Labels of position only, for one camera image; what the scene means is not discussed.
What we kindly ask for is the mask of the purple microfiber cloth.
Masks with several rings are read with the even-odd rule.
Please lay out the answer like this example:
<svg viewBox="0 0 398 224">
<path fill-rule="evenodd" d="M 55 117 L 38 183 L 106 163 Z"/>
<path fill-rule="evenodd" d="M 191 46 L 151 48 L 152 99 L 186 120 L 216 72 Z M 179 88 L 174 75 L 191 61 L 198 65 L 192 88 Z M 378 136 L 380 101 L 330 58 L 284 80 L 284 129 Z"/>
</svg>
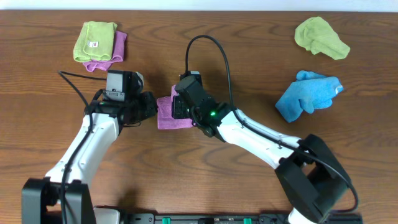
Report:
<svg viewBox="0 0 398 224">
<path fill-rule="evenodd" d="M 175 91 L 175 85 L 172 86 L 170 96 L 165 96 L 157 99 L 158 113 L 157 113 L 157 127 L 158 129 L 183 129 L 192 128 L 192 120 L 174 119 L 172 117 L 172 100 L 178 93 Z"/>
</svg>

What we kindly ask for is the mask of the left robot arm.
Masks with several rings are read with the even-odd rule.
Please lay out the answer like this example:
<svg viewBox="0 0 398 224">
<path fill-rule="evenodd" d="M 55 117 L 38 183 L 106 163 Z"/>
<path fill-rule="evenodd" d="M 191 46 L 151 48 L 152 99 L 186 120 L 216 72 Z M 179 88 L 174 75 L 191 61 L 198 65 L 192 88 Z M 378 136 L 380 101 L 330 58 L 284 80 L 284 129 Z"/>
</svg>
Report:
<svg viewBox="0 0 398 224">
<path fill-rule="evenodd" d="M 110 70 L 106 87 L 84 101 L 81 128 L 66 153 L 44 178 L 22 188 L 23 223 L 129 223 L 129 215 L 93 205 L 90 185 L 106 151 L 123 128 L 140 126 L 157 113 L 153 94 L 138 72 Z"/>
</svg>

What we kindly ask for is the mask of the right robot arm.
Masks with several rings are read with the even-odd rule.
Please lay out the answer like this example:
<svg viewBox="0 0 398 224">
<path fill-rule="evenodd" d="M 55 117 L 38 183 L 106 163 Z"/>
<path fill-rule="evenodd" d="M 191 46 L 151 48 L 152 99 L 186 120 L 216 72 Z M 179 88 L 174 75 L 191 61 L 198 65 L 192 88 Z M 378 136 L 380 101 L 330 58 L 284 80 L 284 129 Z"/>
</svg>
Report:
<svg viewBox="0 0 398 224">
<path fill-rule="evenodd" d="M 323 223 L 334 212 L 351 180 L 322 139 L 288 136 L 255 122 L 230 104 L 217 102 L 198 75 L 181 75 L 175 91 L 204 135 L 237 145 L 274 169 L 294 208 L 288 223 Z"/>
</svg>

